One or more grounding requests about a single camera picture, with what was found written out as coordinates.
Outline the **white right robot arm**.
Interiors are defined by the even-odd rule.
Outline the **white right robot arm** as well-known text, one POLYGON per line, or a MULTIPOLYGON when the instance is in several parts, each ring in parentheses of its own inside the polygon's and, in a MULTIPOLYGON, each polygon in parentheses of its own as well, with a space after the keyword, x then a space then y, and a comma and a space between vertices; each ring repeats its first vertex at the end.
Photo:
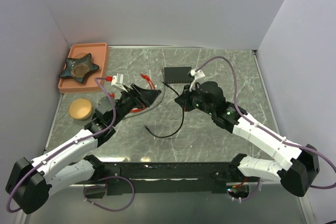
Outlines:
POLYGON ((295 144, 259 123, 244 109, 236 108, 226 101, 216 82, 197 83, 195 89, 187 84, 175 102, 186 112, 198 109, 208 114, 218 127, 249 141, 272 158, 269 161, 237 155, 229 169, 233 180, 272 180, 291 194, 303 197, 318 175, 319 161, 313 146, 295 144))

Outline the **black network switch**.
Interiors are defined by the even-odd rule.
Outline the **black network switch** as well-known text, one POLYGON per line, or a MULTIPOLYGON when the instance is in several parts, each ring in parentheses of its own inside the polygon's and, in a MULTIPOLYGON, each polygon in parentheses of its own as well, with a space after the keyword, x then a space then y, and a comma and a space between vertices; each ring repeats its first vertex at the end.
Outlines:
POLYGON ((190 76, 191 67, 164 67, 163 79, 167 84, 191 83, 193 78, 190 76))

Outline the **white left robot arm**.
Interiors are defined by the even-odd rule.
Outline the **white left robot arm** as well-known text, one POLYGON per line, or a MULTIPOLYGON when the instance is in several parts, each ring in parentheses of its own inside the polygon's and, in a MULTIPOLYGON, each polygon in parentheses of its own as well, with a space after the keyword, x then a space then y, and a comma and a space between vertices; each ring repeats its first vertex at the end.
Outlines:
POLYGON ((114 127, 131 110, 150 107, 160 94, 159 89, 143 89, 134 83, 123 86, 119 99, 106 95, 99 101, 92 120, 74 137, 30 161, 24 157, 16 161, 5 187, 9 194, 7 211, 14 213, 10 207, 14 200, 19 210, 31 214, 65 187, 84 180, 100 182, 104 170, 97 158, 85 157, 77 163, 75 160, 108 141, 116 132, 114 127))

